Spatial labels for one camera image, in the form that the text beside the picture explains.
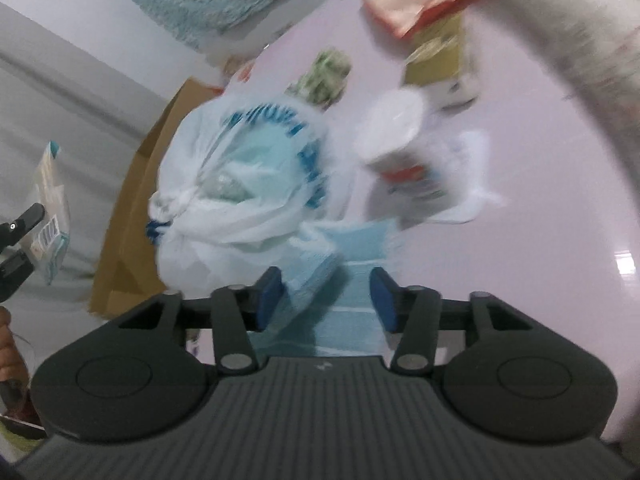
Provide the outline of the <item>person left hand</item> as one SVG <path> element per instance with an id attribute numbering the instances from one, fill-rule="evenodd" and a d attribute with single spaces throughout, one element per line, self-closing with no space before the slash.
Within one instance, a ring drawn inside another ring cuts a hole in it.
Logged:
<path id="1" fill-rule="evenodd" d="M 11 313 L 1 307 L 1 414 L 39 425 L 29 393 L 29 371 L 10 329 Z"/>

